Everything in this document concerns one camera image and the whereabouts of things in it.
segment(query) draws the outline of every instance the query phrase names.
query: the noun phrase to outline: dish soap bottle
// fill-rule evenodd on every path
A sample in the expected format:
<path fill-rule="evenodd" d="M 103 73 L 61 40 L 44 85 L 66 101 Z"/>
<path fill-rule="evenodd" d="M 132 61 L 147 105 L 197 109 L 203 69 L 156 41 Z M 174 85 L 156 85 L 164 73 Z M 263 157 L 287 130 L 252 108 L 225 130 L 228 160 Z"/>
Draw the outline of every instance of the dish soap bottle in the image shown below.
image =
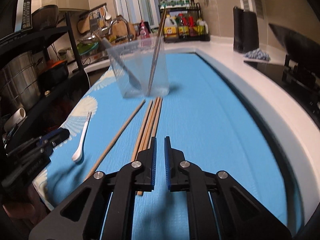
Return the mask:
<path fill-rule="evenodd" d="M 170 14 L 167 14 L 165 19 L 163 33 L 166 39 L 173 40 L 178 38 L 177 23 L 171 18 Z"/>
<path fill-rule="evenodd" d="M 179 36 L 181 38 L 186 38 L 189 36 L 189 27 L 187 26 L 187 20 L 182 13 L 179 13 L 179 17 L 180 17 L 180 22 L 178 27 Z"/>
<path fill-rule="evenodd" d="M 140 37 L 141 39 L 150 38 L 149 31 L 147 27 L 144 25 L 144 21 L 141 21 L 141 27 L 140 27 Z"/>

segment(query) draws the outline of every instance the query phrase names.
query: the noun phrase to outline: white plastic bottle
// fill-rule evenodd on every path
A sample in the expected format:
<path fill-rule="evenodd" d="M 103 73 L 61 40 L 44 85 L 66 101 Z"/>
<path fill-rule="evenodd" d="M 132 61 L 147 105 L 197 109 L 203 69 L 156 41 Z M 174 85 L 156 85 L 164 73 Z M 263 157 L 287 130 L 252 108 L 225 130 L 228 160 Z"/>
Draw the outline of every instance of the white plastic bottle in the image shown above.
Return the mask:
<path fill-rule="evenodd" d="M 167 14 L 165 19 L 163 33 L 166 39 L 178 38 L 178 25 L 176 21 L 171 18 L 170 14 Z"/>

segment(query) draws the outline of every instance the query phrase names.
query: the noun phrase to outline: silver screw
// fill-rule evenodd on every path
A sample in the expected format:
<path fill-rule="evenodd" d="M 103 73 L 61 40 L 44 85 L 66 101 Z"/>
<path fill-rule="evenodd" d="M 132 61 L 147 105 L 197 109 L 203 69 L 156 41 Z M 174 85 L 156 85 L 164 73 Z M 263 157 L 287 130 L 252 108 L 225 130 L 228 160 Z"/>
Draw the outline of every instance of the silver screw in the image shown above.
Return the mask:
<path fill-rule="evenodd" d="M 187 168 L 187 167 L 190 166 L 190 162 L 182 161 L 182 162 L 180 162 L 180 166 L 181 166 L 182 168 Z"/>
<path fill-rule="evenodd" d="M 94 177 L 95 179 L 101 179 L 101 178 L 103 177 L 103 172 L 97 171 L 97 172 L 95 172 L 95 174 L 93 175 L 93 177 Z"/>
<path fill-rule="evenodd" d="M 218 172 L 218 177 L 220 179 L 226 179 L 228 177 L 228 173 L 226 173 L 225 171 L 219 171 Z"/>
<path fill-rule="evenodd" d="M 139 161 L 134 161 L 133 163 L 131 163 L 131 166 L 134 167 L 134 168 L 138 168 L 141 166 L 141 162 Z"/>

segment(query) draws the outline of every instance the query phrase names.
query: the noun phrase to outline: stainless steel pot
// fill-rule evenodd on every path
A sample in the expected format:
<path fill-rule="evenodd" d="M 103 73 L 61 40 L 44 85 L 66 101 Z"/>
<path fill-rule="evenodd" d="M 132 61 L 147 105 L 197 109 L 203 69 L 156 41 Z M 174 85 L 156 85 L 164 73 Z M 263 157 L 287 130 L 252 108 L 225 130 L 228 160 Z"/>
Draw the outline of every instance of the stainless steel pot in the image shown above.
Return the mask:
<path fill-rule="evenodd" d="M 40 91 L 31 51 L 20 54 L 0 71 L 0 87 L 11 114 L 20 107 L 28 111 L 38 102 Z"/>

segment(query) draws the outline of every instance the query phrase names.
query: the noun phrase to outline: gas stove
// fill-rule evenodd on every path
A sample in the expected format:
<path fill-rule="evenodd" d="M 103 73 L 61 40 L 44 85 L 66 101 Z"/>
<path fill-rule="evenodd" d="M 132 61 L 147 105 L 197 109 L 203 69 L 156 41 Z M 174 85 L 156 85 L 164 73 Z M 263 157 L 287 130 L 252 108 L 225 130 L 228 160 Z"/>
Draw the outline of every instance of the gas stove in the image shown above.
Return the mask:
<path fill-rule="evenodd" d="M 246 60 L 244 62 L 285 90 L 303 107 L 320 129 L 320 78 L 299 64 L 290 67 L 289 61 L 287 55 L 284 65 Z"/>

